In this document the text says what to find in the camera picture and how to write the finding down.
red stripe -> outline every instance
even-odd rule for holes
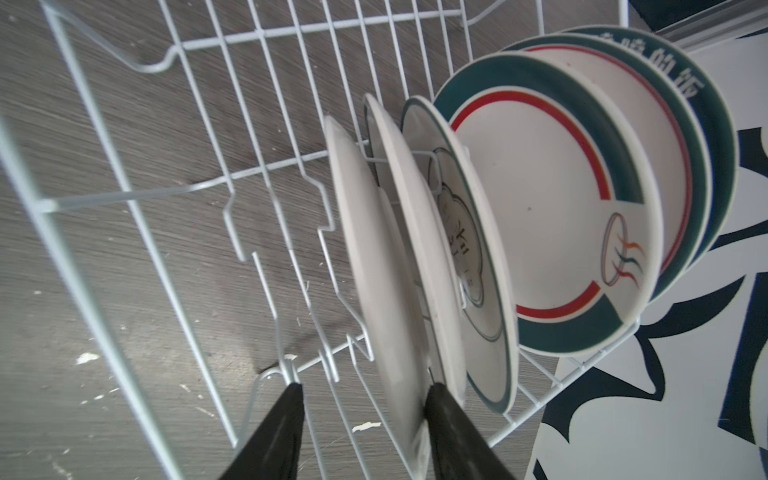
[[[584,306],[590,303],[592,299],[598,295],[598,293],[600,293],[600,287],[594,281],[592,281],[587,289],[581,295],[579,295],[576,300],[570,303],[546,310],[539,310],[518,305],[518,313],[533,318],[560,318],[562,316],[571,315],[572,313],[576,313],[577,311],[581,310],[584,308]]]
[[[472,114],[472,112],[474,112],[480,107],[484,107],[487,104],[491,104],[495,101],[519,101],[524,104],[529,104],[532,107],[536,107],[539,110],[543,111],[544,113],[549,114],[549,116],[553,117],[555,120],[560,122],[560,124],[563,127],[565,127],[568,133],[570,133],[571,136],[579,144],[579,147],[581,147],[581,151],[584,152],[584,155],[587,156],[587,160],[589,160],[589,165],[590,167],[592,167],[592,173],[594,174],[594,179],[598,183],[598,191],[600,192],[600,199],[601,200],[611,199],[611,192],[608,189],[608,182],[605,177],[605,172],[603,172],[603,167],[602,165],[600,165],[600,161],[598,160],[598,154],[592,148],[592,145],[589,143],[589,140],[587,139],[587,137],[584,135],[581,129],[576,125],[576,123],[574,123],[570,118],[568,118],[568,116],[565,113],[560,111],[560,109],[558,109],[548,101],[544,100],[543,98],[536,97],[534,95],[525,93],[523,91],[495,91],[491,94],[483,95],[482,97],[474,100],[471,104],[467,105],[466,108],[464,108],[464,110],[459,112],[458,117],[456,117],[456,119],[451,124],[451,128],[453,128],[454,131],[457,131],[458,127],[462,124],[464,120],[466,120],[466,118],[470,114]]]
[[[635,78],[635,80],[639,81],[645,87],[645,89],[648,90],[648,92],[656,100],[656,103],[658,103],[661,109],[664,111],[664,114],[667,116],[667,119],[669,120],[670,124],[672,124],[672,128],[674,129],[674,134],[675,134],[675,137],[677,138],[677,143],[680,145],[680,151],[683,153],[683,165],[685,166],[685,207],[683,212],[683,218],[680,220],[680,229],[677,231],[677,235],[675,236],[674,242],[672,243],[672,247],[670,247],[670,251],[667,252],[666,258],[664,258],[664,261],[661,263],[661,271],[664,272],[667,269],[667,265],[669,265],[669,263],[672,261],[674,254],[677,253],[677,249],[680,248],[680,243],[683,241],[683,234],[685,233],[686,227],[688,225],[688,218],[690,216],[690,204],[692,201],[691,197],[693,196],[693,184],[694,184],[694,180],[691,177],[691,172],[690,172],[690,159],[688,158],[688,146],[685,143],[685,139],[683,137],[683,131],[680,129],[680,125],[677,123],[677,119],[674,117],[674,114],[672,113],[672,110],[670,110],[669,106],[667,105],[667,102],[665,102],[664,99],[661,98],[661,96],[658,94],[656,89],[653,88],[648,83],[648,81],[645,78],[641,77],[634,69],[632,69],[625,63],[618,61],[616,58],[613,58],[610,55],[606,55],[602,51],[596,51],[586,47],[577,47],[574,45],[548,45],[544,47],[526,48],[525,50],[526,51],[575,50],[575,51],[588,53],[590,55],[598,56],[603,60],[609,61],[610,63],[616,65],[617,67],[626,71],[628,74],[632,75]]]

white paint speck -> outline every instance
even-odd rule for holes
[[[77,365],[82,365],[83,363],[92,362],[93,360],[98,360],[99,358],[100,356],[97,353],[86,352],[78,357]]]
[[[208,412],[206,409],[203,409],[203,408],[201,408],[201,407],[195,407],[195,409],[196,409],[196,410],[200,410],[202,413],[204,413],[204,414],[208,415],[208,416],[209,416],[209,417],[211,417],[212,419],[215,419],[215,418],[216,418],[216,416],[215,416],[213,413],[211,413],[211,412]]]
[[[362,432],[363,430],[372,429],[373,427],[380,427],[382,425],[381,422],[365,422],[361,423],[360,425],[355,425],[352,427],[352,433],[354,432]]]
[[[65,477],[67,480],[73,480],[74,476],[72,476],[70,472],[64,470],[58,463],[51,462],[51,466],[53,467],[54,472],[58,473],[62,477]]]

plate rim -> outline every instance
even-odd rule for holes
[[[694,260],[694,257],[696,256],[697,251],[699,250],[699,246],[702,243],[704,234],[707,230],[707,225],[709,223],[710,218],[710,212],[712,208],[712,196],[713,196],[713,185],[712,185],[712,165],[711,165],[711,159],[710,159],[710,153],[709,153],[709,147],[707,145],[706,137],[704,136],[704,132],[701,128],[701,125],[698,121],[698,116],[696,116],[696,112],[693,110],[693,108],[690,106],[690,103],[686,100],[686,98],[675,88],[674,83],[672,83],[672,80],[665,75],[663,72],[659,71],[657,68],[655,68],[650,61],[645,58],[643,55],[638,54],[637,52],[629,49],[624,48],[620,46],[619,44],[616,44],[613,41],[608,41],[606,39],[600,38],[595,35],[587,35],[587,34],[581,34],[581,33],[565,33],[565,32],[556,32],[548,35],[542,35],[539,37],[533,37],[533,38],[526,38],[525,40],[520,40],[515,42],[514,44],[508,45],[507,47],[504,47],[502,51],[528,51],[525,50],[525,48],[530,48],[534,46],[544,46],[544,45],[577,45],[582,48],[586,48],[587,50],[594,50],[599,53],[602,53],[603,55],[610,56],[615,61],[620,62],[624,65],[622,67],[621,65],[618,65],[619,68],[623,68],[624,70],[631,70],[635,73],[633,76],[639,76],[641,79],[639,80],[645,80],[645,82],[641,82],[644,84],[645,88],[650,88],[656,91],[657,95],[659,96],[658,100],[664,102],[664,105],[662,105],[662,108],[665,106],[670,109],[670,114],[672,115],[672,118],[677,122],[677,127],[680,131],[680,135],[682,137],[682,140],[684,141],[684,146],[687,153],[687,159],[688,159],[688,169],[690,170],[691,175],[691,205],[688,211],[689,220],[686,224],[686,228],[683,230],[678,230],[678,235],[680,235],[680,245],[682,246],[683,243],[688,243],[688,247],[681,251],[678,249],[672,257],[669,258],[667,263],[667,269],[662,270],[661,274],[659,275],[659,278],[656,283],[656,288],[654,290],[654,294],[651,297],[651,301],[659,297],[659,295],[666,292],[675,281],[677,281],[687,270],[690,263]],[[630,64],[627,62],[627,59],[630,59],[630,61],[634,61],[633,64]],[[664,87],[666,89],[665,92],[661,92],[659,87]],[[669,102],[669,98],[672,97],[674,101],[677,102],[677,104],[672,105]],[[682,114],[682,117],[679,118],[675,111],[682,110],[680,113]],[[685,121],[688,123],[688,128],[692,129],[692,132],[686,132],[686,129],[683,125],[680,125],[682,121]],[[689,140],[691,142],[696,142],[696,147],[699,149],[700,153],[697,156],[695,151],[691,151]],[[693,200],[695,197],[695,189],[697,188],[695,177],[697,176],[694,169],[701,169],[702,171],[700,174],[703,175],[703,182],[704,185],[699,185],[699,188],[703,188],[703,197],[704,199],[701,199],[701,205],[699,206],[700,212],[698,213],[700,215],[700,223],[698,226],[692,226],[690,224],[690,212],[694,209],[694,202]],[[666,252],[662,253],[662,257],[664,258],[666,255]]]
[[[405,126],[404,120],[406,119],[406,114],[409,109],[413,107],[424,110],[432,121],[435,122],[435,125],[445,141],[446,147],[449,149],[449,153],[453,156],[462,183],[464,183],[464,187],[468,192],[469,201],[471,202],[478,219],[478,230],[482,233],[481,241],[484,243],[485,250],[490,257],[488,262],[491,265],[492,276],[496,283],[496,295],[498,297],[499,310],[502,313],[502,332],[507,354],[507,386],[505,387],[505,394],[501,400],[493,402],[488,400],[485,395],[480,392],[474,380],[472,380],[472,377],[469,375],[469,372],[467,372],[467,379],[472,385],[472,388],[478,393],[478,396],[480,396],[489,408],[495,412],[506,413],[514,404],[516,397],[519,369],[519,345],[514,289],[512,288],[511,275],[509,274],[506,254],[504,253],[504,247],[501,242],[501,235],[498,233],[495,218],[493,217],[493,213],[488,205],[488,200],[485,198],[485,192],[482,190],[482,186],[480,185],[470,160],[465,158],[465,154],[461,150],[457,150],[457,147],[463,148],[464,146],[461,145],[461,142],[455,137],[454,131],[450,128],[440,112],[437,111],[435,106],[432,105],[432,102],[421,95],[413,95],[406,100],[400,114],[400,131],[402,131]],[[471,172],[469,174],[470,178],[467,178],[467,174],[465,173],[467,170]],[[479,195],[478,199],[475,199],[477,191],[482,192],[482,195]],[[501,269],[496,266],[496,260],[503,260]],[[499,406],[504,404],[506,404],[506,407],[500,409]]]
[[[647,31],[640,30],[638,28],[632,28],[632,27],[619,27],[616,25],[603,25],[603,24],[596,24],[596,25],[582,25],[579,27],[573,27],[573,28],[566,28],[563,30],[563,33],[585,33],[584,30],[588,28],[604,28],[606,30],[610,30],[613,33],[619,32],[619,31],[629,31],[636,35],[641,36],[644,39],[650,38],[653,41],[658,41],[665,47],[669,48],[671,51],[673,51],[676,55],[683,58],[690,66],[696,68],[697,72],[696,75],[700,75],[702,78],[705,78],[707,80],[707,83],[712,86],[712,90],[714,91],[714,98],[718,100],[718,109],[721,110],[721,113],[724,114],[723,118],[726,120],[726,122],[730,126],[730,141],[733,144],[733,150],[732,151],[724,151],[725,154],[730,154],[732,157],[732,161],[729,161],[728,165],[725,165],[723,169],[725,170],[727,168],[729,174],[731,175],[733,181],[730,182],[730,192],[727,195],[727,199],[723,200],[724,208],[723,211],[720,212],[721,218],[718,220],[719,225],[714,226],[712,224],[712,216],[715,213],[715,196],[717,193],[717,189],[714,186],[714,180],[716,177],[715,174],[715,164],[714,162],[718,161],[715,158],[715,155],[712,155],[711,149],[710,149],[710,162],[712,162],[712,178],[713,178],[713,189],[712,189],[712,204],[713,207],[710,210],[710,220],[707,222],[707,228],[704,231],[704,238],[702,239],[701,245],[699,246],[698,251],[695,253],[694,258],[691,260],[691,262],[688,264],[687,270],[690,270],[698,261],[701,259],[701,257],[710,250],[710,248],[714,245],[715,241],[717,241],[718,235],[720,235],[720,231],[723,229],[723,226],[725,225],[725,222],[728,217],[728,213],[730,212],[730,208],[733,206],[733,200],[736,197],[736,186],[738,181],[738,170],[739,170],[739,155],[740,155],[740,147],[739,147],[739,138],[738,138],[738,132],[734,128],[734,122],[733,122],[733,115],[730,112],[730,108],[728,107],[728,103],[725,102],[725,98],[720,93],[720,89],[717,87],[717,84],[712,79],[711,76],[708,75],[701,67],[699,67],[698,63],[693,60],[688,53],[685,52],[685,50],[677,47],[674,43],[671,43],[666,38],[659,37],[658,35],[649,34]],[[585,33],[586,35],[593,35],[598,36],[593,33]],[[707,140],[707,147],[709,148],[710,142]]]
[[[389,161],[390,158],[397,158],[398,155],[393,154],[393,153],[395,153],[394,150],[397,149],[397,146],[395,145],[396,140],[394,138],[390,138],[389,141],[386,141],[385,135],[383,134],[383,132],[386,132],[386,135],[389,135],[389,133],[390,133],[389,132],[389,126],[387,126],[386,129],[384,128],[384,124],[386,123],[386,120],[389,119],[389,121],[392,123],[391,127],[395,129],[395,131],[397,132],[398,135],[402,136],[402,133],[400,133],[400,130],[399,130],[398,126],[395,124],[395,121],[392,119],[392,117],[389,115],[389,113],[386,111],[386,109],[376,100],[376,98],[373,95],[371,95],[371,94],[365,94],[363,96],[363,120],[364,120],[364,125],[365,125],[365,128],[366,128],[367,136],[370,139],[370,131],[371,131],[371,129],[370,129],[370,125],[369,125],[369,122],[368,122],[369,114],[371,114],[374,117],[374,119],[376,120],[378,129],[379,129],[379,136],[380,136],[381,141],[382,141],[382,147],[384,148],[384,151],[385,151],[384,153],[386,155],[387,160]],[[405,142],[405,139],[403,139],[403,144],[404,144],[404,146],[406,147],[406,149],[409,152],[410,161],[413,162],[413,167],[416,170],[418,170],[418,168],[417,168],[417,166],[415,164],[415,160],[413,159],[413,156],[410,153],[410,149],[408,148],[408,145]],[[406,185],[402,185],[400,182],[398,182],[395,179],[395,177],[396,176],[393,174],[392,175],[392,181],[395,184],[395,188],[396,188],[396,191],[397,191],[397,194],[398,194],[398,198],[400,199],[401,206],[403,204],[406,204],[406,205],[409,205],[409,207],[410,207],[411,206],[410,202],[405,202],[404,203],[402,201],[401,188],[402,188],[402,191],[408,192],[410,194],[410,192],[412,191],[411,187],[410,186],[406,186]],[[432,204],[431,203],[428,204],[427,206],[429,208],[432,208]],[[417,264],[417,267],[418,267],[419,266],[419,255],[418,255],[418,253],[416,251],[416,247],[415,247],[417,242],[414,241],[414,236],[415,236],[414,232],[421,232],[421,230],[420,229],[412,230],[412,229],[410,229],[408,227],[408,215],[406,214],[406,209],[402,209],[402,210],[403,210],[403,212],[402,212],[403,218],[406,220],[406,233],[408,234],[409,238],[411,239],[411,248],[413,249],[414,257],[415,257],[416,264]],[[413,209],[411,209],[409,211],[411,211],[414,215],[416,215],[416,212]],[[431,210],[429,212],[429,217],[430,218],[434,217],[434,214],[432,213]],[[433,221],[435,223],[435,226],[438,227],[439,230],[442,230],[442,222],[439,219],[434,219],[434,218],[433,218]],[[445,234],[438,232],[438,235],[439,235],[439,239],[441,241],[443,241],[443,242],[446,242],[446,245],[447,245],[447,239],[445,238]],[[449,260],[448,258],[445,259],[445,265],[447,267],[447,270],[450,272],[451,277],[453,279],[455,279],[455,271],[454,271],[453,265],[451,263],[449,263],[448,260]],[[430,295],[427,295],[427,289],[428,289],[427,288],[427,282],[424,279],[425,270],[422,269],[422,268],[418,268],[418,271],[419,271],[419,275],[422,277],[421,278],[421,280],[422,280],[422,288],[425,291],[425,299],[426,299],[427,307],[428,307],[428,309],[430,311],[430,314],[434,315],[437,312],[433,312],[433,310],[435,310],[435,309],[433,308],[433,305],[431,305],[430,302],[429,302],[430,301]],[[431,270],[427,269],[426,270],[426,275],[434,275],[434,274],[432,273]],[[458,291],[458,281],[455,281],[455,282],[452,282],[452,283],[453,283],[453,285],[452,285],[452,288],[450,290],[452,292],[453,298],[452,299],[448,299],[448,301],[445,301],[445,302],[435,302],[435,304],[439,303],[439,305],[451,305],[452,306],[452,310],[455,310],[455,313],[456,313],[454,315],[455,318],[456,318],[455,330],[458,332],[458,335],[451,335],[451,336],[454,336],[455,338],[457,338],[458,339],[458,344],[461,345],[461,330],[460,330],[460,328],[461,328],[460,327],[460,325],[461,325],[460,322],[461,322],[461,316],[462,316],[462,310],[461,310],[461,307],[460,307],[460,305],[461,305],[461,295],[460,295],[460,292]],[[439,336],[437,334],[437,332],[434,331],[435,330],[435,324],[434,323],[430,323],[430,325],[432,326],[434,337],[435,337],[435,344],[438,347],[438,349],[440,349],[441,346],[442,347],[447,346],[446,342],[441,342],[440,341],[441,336]],[[448,330],[453,329],[452,326],[447,325],[445,323],[441,323],[441,328],[448,329]],[[466,378],[466,358],[465,358],[463,349],[461,350],[461,352],[459,354],[462,356],[461,364],[462,364],[463,372],[465,374],[462,378],[465,379]],[[456,387],[460,388],[460,389],[465,389],[466,388],[466,384],[463,383],[463,385],[456,386]]]
[[[349,136],[349,133],[346,131],[346,129],[344,129],[344,127],[342,127],[341,124],[333,116],[331,116],[331,115],[325,116],[324,119],[323,119],[323,126],[325,127],[325,129],[324,129],[325,132],[324,132],[323,136],[325,137],[326,146],[328,147],[329,163],[331,165],[332,172],[333,172],[333,164],[334,163],[338,164],[339,167],[341,167],[341,165],[344,164],[344,163],[348,164],[350,161],[354,161],[354,159],[347,159],[347,160],[339,161],[340,159],[343,158],[343,156],[342,155],[338,155],[337,152],[335,151],[334,147],[335,147],[335,144],[339,143],[340,141],[342,141],[342,142],[349,142],[353,146],[353,150],[359,156],[359,158],[357,160],[359,160],[361,162],[365,161],[364,157],[360,154],[358,147],[355,145],[354,140]],[[396,241],[398,239],[395,238],[394,232],[392,232],[390,230],[389,225],[388,225],[388,223],[386,221],[386,218],[385,218],[386,212],[382,211],[382,205],[381,205],[381,202],[380,202],[379,192],[376,190],[376,185],[375,185],[375,182],[373,180],[372,174],[370,174],[369,172],[364,172],[363,174],[366,174],[366,173],[371,175],[371,178],[370,178],[371,185],[374,187],[374,190],[372,191],[372,196],[373,196],[373,199],[374,199],[375,208],[381,214],[380,220],[381,220],[382,229],[385,232],[389,233],[389,235],[382,235],[379,238],[382,238],[381,241],[383,243],[387,243],[387,244],[392,245],[392,243],[393,242],[396,243]],[[350,184],[350,179],[349,178],[347,178],[347,177],[345,177],[343,175],[338,175],[338,174],[337,175],[333,175],[333,186],[334,186],[334,189],[336,191],[349,191],[349,187],[346,187],[346,185],[349,185],[349,184]],[[341,225],[342,225],[343,233],[344,233],[344,242],[345,242],[345,245],[347,245],[348,242],[349,242],[349,238],[350,238],[349,232],[350,232],[350,230],[355,230],[356,229],[356,222],[346,223],[346,222],[344,222],[344,217],[345,216],[348,216],[348,217],[351,216],[351,213],[353,212],[354,209],[350,208],[350,206],[352,206],[354,203],[353,203],[353,201],[351,201],[351,199],[347,198],[346,194],[341,194],[341,195],[337,194],[336,195],[336,203],[337,203],[337,206],[339,208],[339,217],[341,218]],[[365,281],[365,280],[360,281],[360,278],[358,278],[355,275],[355,268],[354,268],[354,266],[355,265],[361,266],[361,265],[360,265],[360,262],[359,262],[359,258],[356,257],[355,255],[351,254],[352,252],[349,252],[349,250],[350,250],[350,248],[347,247],[347,254],[349,256],[350,266],[353,268],[353,277],[355,278],[356,285],[360,289],[361,284],[362,284],[362,289],[361,290],[363,290],[363,289],[372,290],[372,286],[369,284],[368,281]],[[355,249],[352,249],[352,250],[356,250],[358,253],[362,253],[363,255],[366,252],[366,248],[364,248],[364,247],[355,248]],[[363,274],[364,274],[365,277],[369,277],[369,275],[365,272],[364,269],[360,269],[360,270],[363,271]],[[396,267],[393,267],[392,270],[397,271],[398,269]],[[409,273],[407,271],[405,271],[404,273],[397,274],[396,276],[404,276],[404,275],[405,276],[409,276]],[[413,316],[417,316],[418,319],[421,319],[421,314],[419,312],[419,301],[415,297],[415,292],[412,292],[409,289],[399,289],[399,293],[396,293],[395,295],[396,296],[401,295],[402,292],[407,292],[407,293],[405,294],[406,296],[401,296],[400,297],[400,300],[401,300],[400,304],[401,305],[405,305],[407,310],[411,309],[412,311],[410,313],[413,314]],[[365,305],[365,303],[363,301],[361,301],[360,305],[361,305],[361,308],[364,308],[363,306]],[[380,308],[381,308],[381,306],[377,305],[375,310],[379,310]],[[367,317],[364,317],[364,319],[365,319],[366,329],[370,330],[371,329],[371,325],[372,325],[372,323],[370,322],[370,319],[367,318]],[[417,360],[421,359],[422,362],[423,362],[423,365],[425,367],[422,372],[418,372],[419,369],[415,369],[413,372],[409,372],[408,375],[413,377],[413,380],[414,380],[413,383],[414,384],[418,385],[418,384],[423,382],[423,385],[421,386],[421,391],[417,392],[417,395],[416,395],[416,396],[418,396],[420,398],[418,403],[410,402],[410,401],[407,401],[407,400],[405,402],[402,402],[402,401],[393,401],[392,402],[392,403],[396,403],[396,405],[401,407],[401,408],[402,408],[403,404],[405,404],[406,406],[408,406],[410,408],[409,408],[408,414],[405,415],[405,418],[403,418],[403,417],[400,417],[400,418],[397,418],[397,417],[389,418],[389,421],[392,423],[393,428],[396,429],[395,437],[397,438],[397,442],[399,442],[400,447],[403,450],[403,456],[405,456],[408,459],[407,461],[408,461],[410,467],[411,468],[419,467],[420,469],[423,469],[425,471],[427,466],[428,466],[428,463],[429,463],[429,461],[427,459],[427,457],[429,456],[429,454],[428,454],[428,452],[429,452],[429,436],[425,432],[425,423],[423,422],[423,417],[421,415],[418,415],[419,408],[418,408],[417,405],[419,405],[419,404],[423,405],[423,402],[424,402],[424,400],[426,399],[426,396],[427,396],[428,385],[429,385],[429,375],[426,372],[426,365],[427,365],[427,355],[426,355],[426,351],[425,351],[425,341],[426,341],[426,338],[421,339],[423,341],[423,343],[421,345],[419,345],[419,339],[416,338],[415,336],[411,335],[412,331],[414,330],[413,325],[410,325],[411,322],[409,322],[407,319],[404,318],[404,319],[402,319],[401,324],[404,325],[403,329],[406,332],[408,332],[406,335],[408,336],[408,340],[410,340],[410,343],[412,344],[412,350],[413,350],[413,352],[415,352],[416,359]],[[384,363],[384,362],[381,361],[381,358],[383,356],[387,356],[388,355],[387,352],[391,352],[390,356],[397,357],[397,355],[395,355],[394,349],[383,349],[383,351],[377,349],[375,351],[376,359],[377,359],[377,361],[376,361],[376,369],[377,369],[377,372],[379,374],[379,377],[383,377],[383,375],[381,373],[382,366],[388,365],[387,363]],[[403,395],[402,395],[403,387],[402,386],[400,386],[399,388],[394,388],[394,385],[395,385],[394,382],[391,382],[391,381],[390,382],[384,382],[383,379],[382,379],[382,384],[384,384],[384,385],[386,385],[386,384],[391,385],[388,389],[386,387],[384,387],[385,398],[386,398],[386,403],[387,404],[390,403],[390,401],[389,401],[390,400],[390,396],[394,397],[394,398],[402,398],[403,397]],[[420,419],[418,421],[418,425],[413,425],[412,423],[408,422],[408,418],[407,417],[412,417],[413,419]],[[413,437],[412,438],[406,438],[406,435],[404,435],[404,434],[409,433],[409,431],[413,432]]]
[[[648,222],[648,228],[649,228],[649,246],[648,246],[649,252],[648,252],[648,265],[647,265],[646,276],[648,278],[653,278],[653,280],[647,280],[646,283],[642,284],[643,288],[641,290],[638,290],[636,300],[632,304],[633,306],[630,309],[627,309],[628,311],[626,314],[626,319],[621,319],[621,325],[619,325],[619,327],[616,328],[616,330],[611,335],[605,337],[599,343],[595,343],[594,345],[585,347],[583,349],[572,350],[567,352],[550,352],[550,351],[531,348],[529,346],[523,345],[522,343],[520,345],[521,349],[524,349],[529,352],[534,352],[540,355],[544,355],[544,356],[563,357],[563,356],[577,356],[577,355],[582,355],[586,353],[592,353],[595,350],[598,350],[606,346],[607,344],[613,342],[614,340],[616,340],[619,336],[621,336],[628,328],[630,328],[635,323],[637,318],[639,318],[644,307],[650,301],[650,296],[652,295],[656,285],[655,280],[658,277],[658,271],[659,271],[660,262],[661,262],[661,250],[663,248],[662,247],[663,242],[661,238],[663,225],[662,225],[662,214],[661,214],[659,194],[656,187],[656,181],[654,179],[652,170],[650,168],[650,163],[648,162],[648,159],[642,149],[642,145],[639,139],[637,139],[637,135],[634,133],[634,130],[629,125],[626,118],[624,118],[623,114],[618,109],[618,107],[616,107],[613,101],[605,93],[603,93],[597,87],[593,86],[591,82],[579,72],[566,70],[567,67],[561,67],[557,62],[545,60],[542,58],[537,58],[533,55],[530,55],[524,52],[520,52],[520,51],[494,52],[494,53],[485,55],[483,57],[480,57],[470,64],[464,65],[462,68],[457,70],[456,73],[454,73],[454,75],[450,79],[448,79],[443,86],[441,86],[438,94],[435,96],[435,103],[437,103],[440,95],[445,91],[445,87],[449,84],[449,82],[457,78],[457,76],[461,72],[463,72],[467,68],[476,68],[476,65],[481,61],[488,60],[491,58],[525,58],[526,61],[533,61],[533,62],[538,62],[544,65],[547,65],[549,68],[553,68],[554,70],[559,71],[565,77],[569,77],[575,84],[579,85],[582,89],[586,90],[587,93],[591,94],[592,97],[595,99],[595,101],[606,111],[606,115],[611,119],[611,121],[614,123],[614,126],[620,132],[621,138],[623,142],[626,144],[627,149],[629,151],[634,152],[634,154],[631,155],[631,160],[637,172],[638,182],[641,185],[645,207],[648,209],[648,212],[649,212],[648,215],[646,216],[647,222]]]

black and white pattern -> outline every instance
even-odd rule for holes
[[[766,134],[739,132],[737,197],[710,252],[547,406],[527,480],[768,478]]]

floor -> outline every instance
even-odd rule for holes
[[[150,0],[86,2],[63,0],[96,31],[140,61],[159,61],[171,43],[157,3]],[[246,1],[219,1],[217,13],[225,33],[249,31],[253,23]],[[490,0],[467,2],[468,17]],[[614,0],[545,1],[547,31],[589,23],[615,23]],[[170,0],[182,39],[214,35],[200,0]],[[445,0],[457,8],[458,0]],[[334,18],[355,18],[353,2],[330,2]],[[383,15],[384,2],[362,3],[365,15]],[[419,1],[420,10],[436,9]],[[322,22],[322,4],[296,0],[302,23]],[[392,10],[412,12],[407,0],[392,1]],[[258,5],[264,28],[291,25],[284,2]],[[632,13],[631,24],[643,22]],[[41,13],[27,0],[0,2],[0,110],[19,143],[42,190],[51,197],[117,190],[88,116]],[[508,1],[472,28],[475,57],[535,35],[535,3]],[[423,22],[429,67],[436,90],[448,78],[442,31],[437,20]],[[405,97],[388,25],[368,29],[384,105],[397,117]],[[114,142],[134,188],[172,187],[220,175],[211,142],[177,61],[162,74],[136,74],[87,43],[73,31],[74,46],[97,95]],[[467,62],[464,32],[448,21],[453,65]],[[398,24],[409,94],[428,95],[421,51],[413,23]],[[355,113],[362,113],[362,94],[373,91],[362,36],[357,29],[338,32]],[[353,132],[330,36],[306,35],[307,49],[324,113]],[[269,40],[293,131],[302,154],[323,150],[324,142],[306,71],[293,37]],[[233,62],[259,135],[266,162],[294,153],[261,48],[233,45]],[[256,164],[253,148],[233,95],[220,50],[189,54],[197,83],[232,171]],[[312,161],[307,173],[330,188],[325,160]],[[83,353],[99,354],[55,268],[31,228],[5,177],[0,180],[0,477],[146,480],[163,478],[127,403],[103,359],[78,363]],[[358,326],[335,298],[316,228],[326,222],[317,189],[296,167],[271,174],[290,225],[294,247],[310,299],[329,341],[344,341]],[[275,299],[286,353],[298,363],[312,359],[320,343],[301,297],[299,284],[278,227],[274,209],[259,175],[235,183],[233,213],[245,251],[262,258]],[[335,200],[332,194],[332,205]],[[225,186],[192,194],[142,202],[184,309],[207,361],[216,374],[236,425],[240,424],[254,376],[274,364],[276,347],[269,306],[257,272],[239,263],[223,226]],[[333,214],[338,218],[334,207]],[[57,218],[87,274],[111,326],[131,361],[144,391],[161,420],[188,478],[216,478],[227,466],[231,449],[194,358],[170,307],[125,204],[58,214]],[[356,305],[356,292],[340,232],[327,235],[333,266],[343,295]],[[350,425],[376,421],[376,412],[343,351],[336,355],[341,382],[336,386]],[[553,359],[543,360],[553,366]],[[548,388],[546,378],[528,364],[521,379],[534,392]],[[376,368],[362,364],[375,396]],[[358,462],[343,429],[321,366],[302,374],[306,401],[330,478],[360,478]],[[279,377],[260,393],[254,416],[263,415],[283,388]],[[529,405],[518,396],[513,415]],[[467,412],[479,431],[491,435],[505,420],[490,413],[470,392]],[[521,478],[528,464],[539,416],[518,428],[495,448],[509,470]],[[252,421],[255,429],[257,420]],[[405,478],[406,472],[382,428],[357,432],[357,441],[373,478]],[[300,478],[319,478],[305,430]]]

